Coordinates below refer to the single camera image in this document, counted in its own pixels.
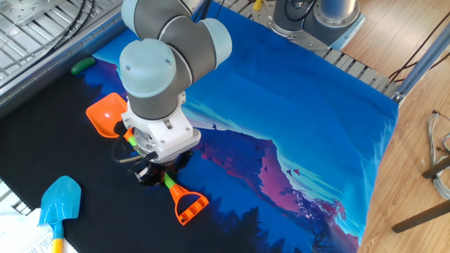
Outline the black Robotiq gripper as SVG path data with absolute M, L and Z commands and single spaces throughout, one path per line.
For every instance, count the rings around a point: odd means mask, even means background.
M 163 164 L 151 162 L 139 173 L 135 173 L 135 176 L 138 179 L 139 184 L 143 186 L 156 186 L 157 184 L 163 184 L 164 177 L 167 174 L 175 179 L 176 172 L 179 172 L 181 169 L 184 169 L 187 166 L 192 155 L 192 150 L 187 150 L 186 152 L 180 154 L 176 162 L 176 166 L 175 162 L 168 162 Z

